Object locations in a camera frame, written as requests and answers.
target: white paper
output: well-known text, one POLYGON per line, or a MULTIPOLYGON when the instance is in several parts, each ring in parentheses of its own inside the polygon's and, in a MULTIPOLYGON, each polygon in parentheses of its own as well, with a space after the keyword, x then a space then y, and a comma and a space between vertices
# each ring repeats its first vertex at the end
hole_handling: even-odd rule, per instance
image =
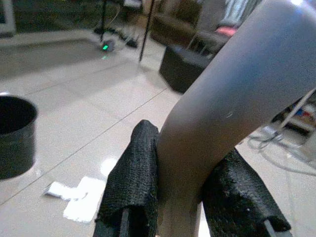
POLYGON ((83 177, 77 190, 85 192, 87 195, 82 199, 72 199, 64 210, 64 217, 74 221, 89 223, 97 211, 104 188, 104 181, 83 177))
POLYGON ((70 201, 82 199, 88 193, 77 188, 69 188, 58 182, 53 182, 44 190, 44 194, 70 201))

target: metal tube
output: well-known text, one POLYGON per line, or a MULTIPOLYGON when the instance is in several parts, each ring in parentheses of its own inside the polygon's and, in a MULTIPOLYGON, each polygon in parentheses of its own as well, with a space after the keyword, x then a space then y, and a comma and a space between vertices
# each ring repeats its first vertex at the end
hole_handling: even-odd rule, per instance
POLYGON ((148 31, 149 31, 150 20, 151 20, 151 18, 152 18, 152 13, 153 13, 153 9, 154 9, 154 4, 155 4, 155 0, 152 0, 152 4, 150 5, 150 10, 149 10, 149 14, 148 14, 148 20, 147 20, 147 25, 146 25, 146 31, 145 31, 145 35, 144 35, 144 39, 143 39, 142 51, 140 52, 140 55, 139 55, 139 62, 142 61, 142 59, 143 59, 143 53, 144 53, 144 49, 145 49, 147 34, 148 34, 148 31))
POLYGON ((199 191, 214 166, 316 86, 314 7, 263 0, 172 109, 157 147, 161 237, 197 236, 199 191))

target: tiled floor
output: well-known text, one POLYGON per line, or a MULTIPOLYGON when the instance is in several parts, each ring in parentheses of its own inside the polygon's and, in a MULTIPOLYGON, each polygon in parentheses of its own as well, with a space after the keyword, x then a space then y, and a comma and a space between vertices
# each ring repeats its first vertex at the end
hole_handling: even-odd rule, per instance
MULTIPOLYGON (((14 47, 0 40, 7 46, 0 47, 0 92, 23 96, 39 109, 36 164, 0 181, 0 236, 91 237, 94 223, 64 218, 67 203, 43 197, 44 188, 52 181, 75 187, 83 176, 106 180, 107 162, 120 157, 133 127, 148 119, 161 128, 181 97, 158 74, 164 46, 148 40, 138 64, 139 49, 105 54, 88 38, 82 32, 25 34, 11 41, 14 47), (74 35, 80 37, 66 41, 74 35)), ((316 236, 316 178, 271 165, 246 141, 237 148, 264 180, 293 235, 316 236)), ((277 147, 268 151, 279 162, 313 171, 277 147)), ((202 216, 201 237, 209 236, 205 224, 202 216)))

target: black stand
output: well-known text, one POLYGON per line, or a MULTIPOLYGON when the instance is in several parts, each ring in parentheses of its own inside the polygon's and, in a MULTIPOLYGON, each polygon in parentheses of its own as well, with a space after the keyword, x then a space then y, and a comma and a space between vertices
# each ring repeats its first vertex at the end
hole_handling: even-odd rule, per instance
POLYGON ((139 62, 142 61, 142 59, 143 59, 143 53, 144 53, 145 43, 146 43, 146 39, 147 39, 147 34, 149 31, 150 20, 151 20, 153 9, 154 9, 154 3, 155 3, 155 0, 152 0, 152 4, 150 5, 150 11, 148 14, 148 20, 147 20, 146 31, 145 31, 143 45, 142 45, 142 51, 140 52, 140 55, 139 55, 139 62))
POLYGON ((105 25, 105 14, 107 10, 107 0, 103 0, 103 7, 102 7, 102 19, 101 19, 101 29, 102 29, 102 34, 100 36, 100 42, 103 40, 103 35, 104 35, 104 25, 105 25))

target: floor tile grout line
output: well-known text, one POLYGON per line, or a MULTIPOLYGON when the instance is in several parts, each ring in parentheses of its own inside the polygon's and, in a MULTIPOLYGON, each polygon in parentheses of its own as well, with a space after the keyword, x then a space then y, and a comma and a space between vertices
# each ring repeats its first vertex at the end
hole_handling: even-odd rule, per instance
POLYGON ((84 147, 86 147, 87 145, 89 145, 91 142, 93 142, 94 140, 96 140, 97 138, 99 138, 100 136, 102 136, 104 133, 106 133, 108 130, 110 130, 112 127, 114 127, 116 124, 118 124, 119 122, 121 122, 122 120, 124 120, 125 118, 127 118, 128 116, 130 116, 133 112, 135 112, 136 110, 138 110, 139 108, 141 108, 142 106, 144 106, 145 104, 147 104, 148 102, 150 102, 151 100, 153 100, 154 98, 156 98, 158 95, 160 95, 161 93, 163 93, 165 90, 167 90, 167 88, 165 88, 164 90, 162 90, 161 92, 159 92, 158 94, 156 94, 155 96, 153 96, 151 99, 147 100, 145 103, 143 103, 142 105, 138 106, 135 110, 133 110, 132 112, 130 112, 129 114, 127 114, 125 117, 123 117, 121 120, 115 122, 113 125, 111 125, 109 128, 107 128, 105 131, 103 131, 102 133, 100 133, 99 135, 97 135, 95 138, 93 138, 92 140, 90 140, 88 143, 86 143, 85 145, 83 145, 82 147, 78 148, 76 151, 74 151, 72 154, 70 154, 69 156, 67 156, 65 159, 63 159, 62 161, 60 161, 58 164, 56 164, 54 167, 52 167, 51 169, 49 169, 48 171, 46 171, 44 174, 42 174, 40 177, 38 177, 37 179, 35 179, 34 181, 32 181, 31 183, 29 183, 27 186, 25 186, 23 189, 21 189, 20 191, 18 191, 17 193, 15 193, 13 196, 11 196, 10 198, 8 198, 7 200, 3 201, 2 203, 0 203, 0 206, 2 206, 3 204, 5 204, 6 202, 8 202, 9 200, 11 200, 12 198, 14 198, 15 196, 17 196, 20 192, 22 192, 23 190, 27 189, 29 186, 31 186, 34 182, 36 182, 37 180, 39 180, 40 178, 42 178, 44 175, 48 174, 49 172, 51 172, 53 169, 55 169, 57 166, 59 166, 60 164, 62 164, 63 162, 65 162, 66 160, 68 160, 70 157, 72 157, 73 155, 75 155, 76 153, 78 153, 81 149, 83 149, 84 147))
MULTIPOLYGON (((64 87, 64 89, 72 94, 74 94, 77 97, 84 97, 84 95, 80 94, 77 91, 71 90, 69 88, 64 87)), ((120 117, 118 117, 117 115, 113 114, 111 111, 106 110, 105 108, 103 108, 102 106, 99 106, 95 103, 93 103, 92 101, 90 101, 88 98, 81 98, 81 100, 83 100, 84 102, 87 102, 89 105, 93 106, 94 108, 96 108, 97 110, 103 112, 103 113, 107 113, 109 114, 111 117, 113 117, 114 119, 118 119, 118 121, 120 121, 120 117)))
POLYGON ((71 81, 78 80, 78 79, 80 79, 81 77, 84 77, 84 76, 89 75, 89 74, 92 74, 92 75, 93 75, 93 74, 95 74, 95 73, 99 73, 99 72, 102 72, 102 71, 105 71, 105 70, 108 70, 108 69, 113 69, 113 68, 115 68, 115 67, 125 65, 126 63, 128 63, 128 61, 129 61, 129 60, 126 59, 126 60, 122 61, 122 63, 119 63, 119 64, 117 64, 117 65, 113 65, 113 66, 111 66, 111 67, 108 67, 108 68, 105 68, 105 69, 102 69, 102 70, 99 70, 99 71, 94 71, 94 72, 91 72, 91 73, 88 73, 88 74, 83 74, 83 75, 81 75, 81 76, 79 76, 79 77, 75 77, 75 78, 72 78, 72 79, 70 79, 70 80, 68 80, 68 81, 63 81, 63 82, 57 82, 57 81, 55 81, 53 78, 51 78, 50 75, 46 75, 46 76, 48 77, 48 79, 49 79, 51 82, 55 82, 56 84, 51 85, 51 86, 48 86, 48 87, 45 87, 45 88, 40 89, 40 90, 36 90, 36 91, 30 92, 30 93, 24 94, 24 96, 26 96, 26 95, 32 95, 32 94, 35 94, 35 93, 37 93, 37 92, 40 92, 40 91, 43 91, 43 90, 46 90, 46 89, 49 89, 49 88, 53 88, 53 87, 56 87, 56 86, 59 86, 59 85, 63 85, 63 84, 65 84, 65 83, 68 83, 68 82, 71 82, 71 81))

